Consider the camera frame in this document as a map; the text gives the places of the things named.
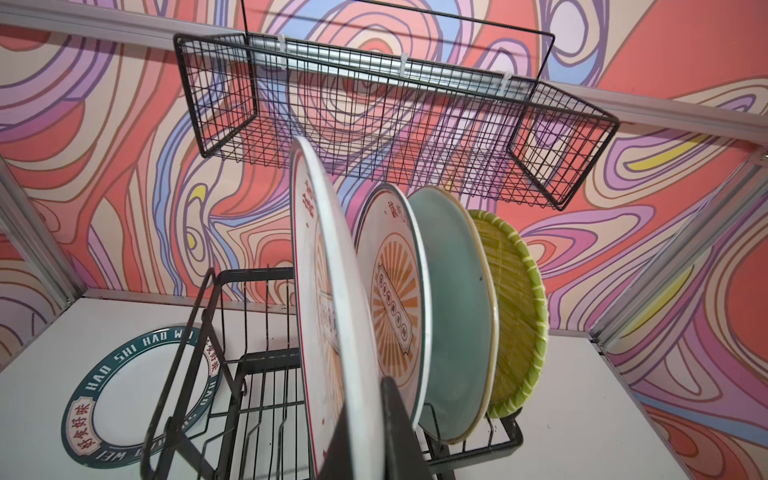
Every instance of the colorful wallpaper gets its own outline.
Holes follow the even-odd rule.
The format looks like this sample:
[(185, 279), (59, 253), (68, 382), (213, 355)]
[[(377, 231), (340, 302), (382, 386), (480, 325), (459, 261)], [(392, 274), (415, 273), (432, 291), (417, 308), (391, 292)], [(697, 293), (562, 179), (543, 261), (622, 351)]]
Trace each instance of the colorful wallpaper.
[(37, 275), (0, 231), (0, 367), (60, 313)]
[(766, 269), (768, 195), (608, 352), (696, 478), (768, 478)]
[[(242, 28), (239, 0), (70, 0), (119, 8), (130, 12), (178, 18), (189, 22)], [(557, 36), (542, 78), (597, 86), (657, 98), (679, 98), (716, 85), (768, 76), (768, 43), (761, 41), (768, 3), (736, 0), (725, 6), (717, 0), (387, 0), (472, 18), (484, 18)], [(407, 51), (416, 58), (456, 61), (472, 46), (507, 70), (522, 61), (535, 70), (539, 52), (526, 45), (529, 37), (498, 28), (473, 31), (474, 25), (410, 15), (406, 12), (359, 4), (353, 0), (246, 0), (251, 31), (283, 33), (294, 38), (319, 38), (333, 45), (380, 43), (396, 54)], [(318, 19), (332, 18), (336, 27), (317, 28)], [(355, 38), (350, 31), (379, 30)], [(516, 65), (517, 72), (526, 68)]]

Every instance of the black metal dish rack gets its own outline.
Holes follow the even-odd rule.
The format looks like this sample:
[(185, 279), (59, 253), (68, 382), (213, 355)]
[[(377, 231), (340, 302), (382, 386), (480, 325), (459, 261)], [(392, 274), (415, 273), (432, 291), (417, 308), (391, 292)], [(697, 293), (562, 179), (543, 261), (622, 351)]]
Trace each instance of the black metal dish rack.
[[(259, 35), (174, 38), (204, 157), (287, 166), (294, 136), (330, 174), (436, 184), (563, 210), (616, 133), (612, 114), (539, 80), (550, 33), (357, 0), (535, 35), (536, 78)], [(243, 17), (246, 10), (241, 0)]]
[[(213, 288), (209, 290), (211, 280)], [(176, 454), (191, 467), (189, 478), (299, 480), (316, 477), (309, 451), (300, 372), (301, 355), (296, 340), (296, 323), (290, 308), (270, 304), (267, 300), (266, 305), (260, 308), (264, 315), (256, 316), (253, 314), (254, 303), (243, 302), (242, 311), (225, 309), (222, 294), (239, 291), (245, 295), (246, 292), (276, 292), (284, 289), (285, 298), (289, 299), (291, 282), (293, 268), (225, 270), (218, 275), (214, 274), (213, 269), (208, 270), (147, 430), (141, 456), (141, 477), (144, 480), (168, 478)], [(205, 300), (207, 291), (210, 291), (210, 297)], [(270, 295), (266, 294), (264, 298), (269, 299)], [(198, 319), (200, 308), (205, 302), (207, 304)], [(225, 316), (240, 315), (242, 327), (233, 329)], [(214, 322), (216, 317), (220, 322), (218, 332), (218, 322)], [(193, 326), (199, 326), (200, 338), (187, 366), (178, 398), (171, 399), (174, 413), (165, 421), (161, 430), (164, 437), (158, 441), (155, 435), (157, 427), (181, 364), (185, 339), (189, 338)], [(214, 400), (206, 418), (199, 420), (197, 425), (184, 433), (184, 416), (190, 405), (208, 339), (217, 358), (223, 359), (220, 364), (225, 381), (221, 389), (229, 389), (230, 401), (225, 409), (214, 411), (217, 404)], [(235, 339), (244, 341), (243, 348), (233, 347)], [(221, 391), (217, 392), (217, 398), (221, 395)], [(382, 404), (388, 480), (425, 480), (430, 478), (430, 474), (437, 475), (441, 480), (450, 480), (454, 478), (454, 469), (511, 455), (523, 442), (515, 414), (494, 422), (486, 418), (489, 426), (488, 441), (476, 448), (468, 449), (467, 442), (464, 442), (460, 452), (451, 453), (447, 445), (424, 435), (426, 449), (422, 451), (400, 394), (389, 378), (382, 382)], [(352, 478), (345, 427), (346, 416), (343, 410), (325, 464), (317, 476), (319, 480)], [(159, 444), (162, 444), (162, 448), (153, 466), (151, 446)]]

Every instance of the psychedelic wall mural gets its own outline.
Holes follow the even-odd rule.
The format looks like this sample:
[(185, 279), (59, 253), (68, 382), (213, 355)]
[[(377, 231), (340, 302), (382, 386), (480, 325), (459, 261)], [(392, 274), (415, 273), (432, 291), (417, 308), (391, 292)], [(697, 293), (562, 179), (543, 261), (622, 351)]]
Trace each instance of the psychedelic wall mural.
[(768, 478), (768, 195), (607, 353), (696, 478)]
[(0, 368), (59, 314), (59, 308), (0, 231)]

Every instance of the white plate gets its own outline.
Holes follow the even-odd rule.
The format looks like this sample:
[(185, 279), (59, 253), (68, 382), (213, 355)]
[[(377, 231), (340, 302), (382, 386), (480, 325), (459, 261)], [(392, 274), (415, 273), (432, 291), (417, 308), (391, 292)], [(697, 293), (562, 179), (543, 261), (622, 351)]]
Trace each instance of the white plate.
[(384, 474), (384, 420), (371, 312), (336, 192), (306, 138), (291, 147), (293, 265), (315, 473), (346, 402), (355, 478)]
[(368, 196), (355, 235), (371, 306), (379, 370), (395, 380), (413, 427), (426, 395), (432, 350), (432, 294), (419, 225), (391, 184)]

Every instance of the dish rack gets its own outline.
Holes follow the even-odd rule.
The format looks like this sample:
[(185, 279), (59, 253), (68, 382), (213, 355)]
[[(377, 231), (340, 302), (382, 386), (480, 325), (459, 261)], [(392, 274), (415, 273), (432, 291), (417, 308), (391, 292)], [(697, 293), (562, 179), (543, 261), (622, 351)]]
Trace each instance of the dish rack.
[(568, 205), (619, 120), (540, 80), (553, 34), (357, 1), (532, 35), (526, 45), (544, 52), (541, 65), (527, 78), (255, 34), (241, 0), (245, 32), (174, 37), (201, 154), (286, 167), (302, 135), (332, 175)]
[[(218, 275), (214, 269), (208, 270), (147, 429), (140, 463), (143, 480), (168, 478), (177, 454), (191, 467), (188, 475), (181, 475), (185, 478), (307, 480), (316, 477), (308, 441), (295, 316), (289, 308), (269, 300), (260, 307), (263, 316), (255, 314), (254, 303), (243, 302), (242, 310), (230, 310), (224, 304), (225, 294), (245, 297), (261, 292), (269, 299), (270, 292), (282, 292), (288, 300), (294, 291), (293, 278), (292, 267), (225, 270)], [(181, 380), (176, 377), (182, 366), (185, 339), (189, 338), (193, 326), (199, 326), (200, 338), (188, 360), (177, 398), (169, 398), (174, 380)], [(243, 341), (243, 345), (236, 348), (236, 341)], [(204, 348), (212, 348), (217, 358), (222, 359), (220, 371), (224, 381), (220, 382), (220, 388), (229, 390), (230, 399), (223, 402), (225, 392), (217, 392), (205, 418), (184, 433), (184, 416), (192, 400)], [(439, 439), (424, 435), (425, 448), (422, 450), (399, 391), (389, 377), (382, 382), (382, 405), (388, 480), (426, 480), (431, 478), (430, 474), (441, 480), (451, 480), (454, 469), (511, 455), (523, 442), (515, 414), (494, 422), (486, 417), (489, 426), (487, 443), (483, 441), (481, 445), (468, 448), (464, 442), (461, 451), (456, 446), (457, 451), (452, 452)], [(173, 414), (162, 419), (167, 406), (173, 407)], [(352, 478), (344, 417), (345, 409), (318, 479)], [(158, 438), (156, 433), (161, 420), (164, 420), (164, 426), (160, 430), (162, 436)], [(151, 461), (151, 456), (158, 452), (156, 460)]]

